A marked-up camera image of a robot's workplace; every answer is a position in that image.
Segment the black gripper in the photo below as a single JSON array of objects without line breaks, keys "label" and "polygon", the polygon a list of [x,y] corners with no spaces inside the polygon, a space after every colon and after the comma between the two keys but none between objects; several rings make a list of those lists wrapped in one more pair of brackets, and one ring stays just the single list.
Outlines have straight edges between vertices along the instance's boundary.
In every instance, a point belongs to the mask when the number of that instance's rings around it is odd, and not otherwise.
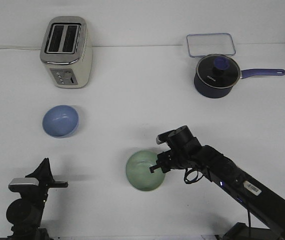
[{"label": "black gripper", "polygon": [[168,144],[169,150],[157,155],[156,164],[149,168],[151,173],[155,171],[167,173],[170,170],[196,167],[192,155],[202,148],[200,142],[186,125],[173,130],[174,132],[171,134],[172,144]]},{"label": "black gripper", "polygon": [[[47,180],[38,180],[37,178],[46,178]],[[25,178],[27,181],[27,192],[25,198],[27,200],[47,200],[48,191],[51,188],[67,188],[67,181],[55,181],[50,159],[44,158],[39,166]]]}]

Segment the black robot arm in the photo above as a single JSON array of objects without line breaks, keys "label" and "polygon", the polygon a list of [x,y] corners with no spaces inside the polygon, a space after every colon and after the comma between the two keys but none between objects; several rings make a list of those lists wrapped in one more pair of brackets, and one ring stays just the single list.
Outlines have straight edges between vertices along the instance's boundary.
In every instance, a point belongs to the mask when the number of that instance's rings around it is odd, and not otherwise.
[{"label": "black robot arm", "polygon": [[48,230],[41,227],[48,191],[52,188],[67,188],[67,181],[56,181],[50,159],[44,158],[39,166],[24,177],[13,178],[8,189],[19,193],[6,210],[6,219],[12,224],[8,240],[51,240]]},{"label": "black robot arm", "polygon": [[285,199],[270,190],[231,159],[209,145],[201,145],[184,125],[156,137],[157,144],[166,143],[169,150],[157,155],[150,172],[161,169],[184,170],[184,182],[193,184],[202,178],[217,184],[267,228],[252,227],[238,222],[224,240],[285,240]]}]

